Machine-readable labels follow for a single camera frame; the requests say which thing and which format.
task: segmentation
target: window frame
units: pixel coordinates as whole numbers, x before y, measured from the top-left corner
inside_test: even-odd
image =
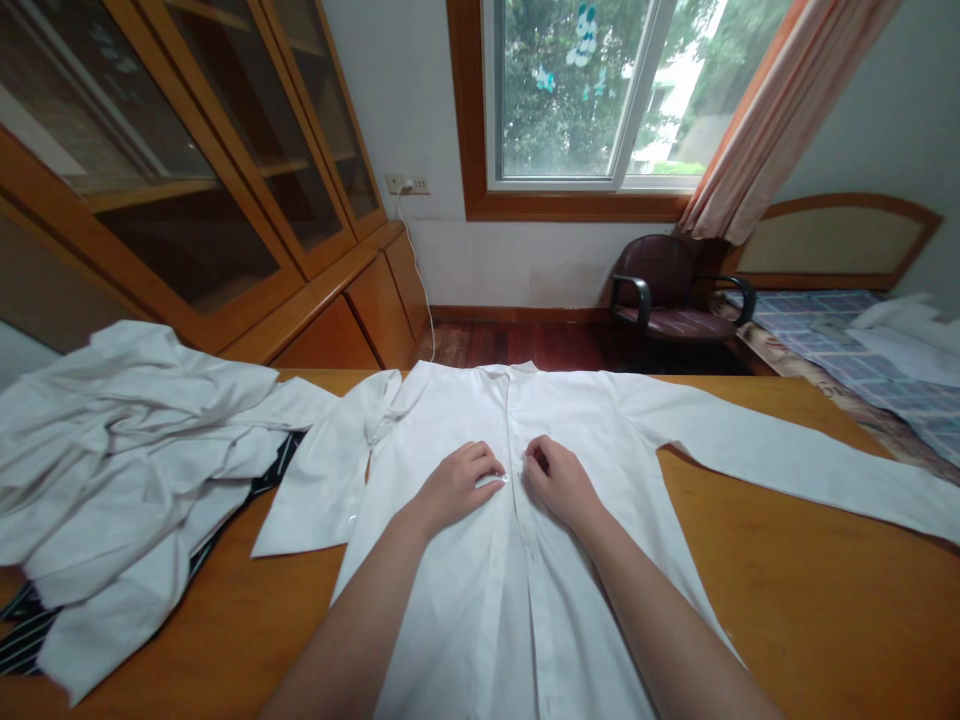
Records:
[[[626,175],[629,148],[622,138],[635,138],[646,104],[653,90],[662,47],[673,20],[677,0],[650,0],[647,19],[637,54],[638,71],[630,83],[629,99],[618,127],[618,145],[612,179],[599,180],[497,180],[496,105],[488,98],[484,73],[494,73],[493,51],[483,45],[484,32],[493,32],[492,13],[484,16],[489,0],[447,0],[450,55],[453,68],[454,99],[460,142],[460,166],[463,176],[463,200],[468,221],[553,221],[553,222],[643,222],[676,223],[699,185],[702,176]],[[739,124],[762,84],[784,39],[792,30],[799,8],[797,0],[788,11],[767,55],[741,101],[727,131]],[[641,62],[643,58],[654,62]],[[726,144],[721,142],[718,153]]]

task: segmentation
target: blue plaid bedsheet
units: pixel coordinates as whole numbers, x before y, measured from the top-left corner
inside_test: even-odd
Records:
[[[726,293],[740,307],[740,294]],[[960,467],[960,388],[907,377],[851,337],[811,329],[818,318],[846,324],[883,298],[866,290],[757,293],[753,321],[801,357],[816,363],[865,402],[899,415],[941,457]]]

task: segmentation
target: chair armrest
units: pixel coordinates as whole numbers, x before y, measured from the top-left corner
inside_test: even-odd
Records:
[[[737,286],[740,294],[743,295],[743,307],[740,309],[740,317],[733,321],[737,327],[746,325],[753,318],[753,310],[757,306],[757,291],[748,280],[734,275],[694,275],[695,280],[725,280]]]
[[[610,291],[610,312],[613,313],[614,317],[625,320],[631,325],[636,326],[637,330],[643,332],[647,329],[647,323],[650,322],[650,313],[653,311],[653,297],[650,294],[650,286],[640,278],[632,278],[628,275],[612,275],[611,277],[613,278],[613,288]],[[640,306],[637,308],[636,321],[623,313],[617,312],[617,291],[622,282],[633,283],[637,288],[637,293],[640,295]]]

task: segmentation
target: pink curtain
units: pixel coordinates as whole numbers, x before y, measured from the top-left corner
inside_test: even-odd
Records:
[[[901,2],[798,0],[690,199],[681,232],[746,242]]]

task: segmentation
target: hand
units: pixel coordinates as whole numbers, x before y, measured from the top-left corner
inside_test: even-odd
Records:
[[[578,535],[603,504],[580,460],[546,435],[527,446],[527,475],[554,514]]]
[[[469,442],[441,461],[407,508],[433,537],[483,505],[505,484],[494,480],[478,489],[477,480],[504,473],[485,442]]]

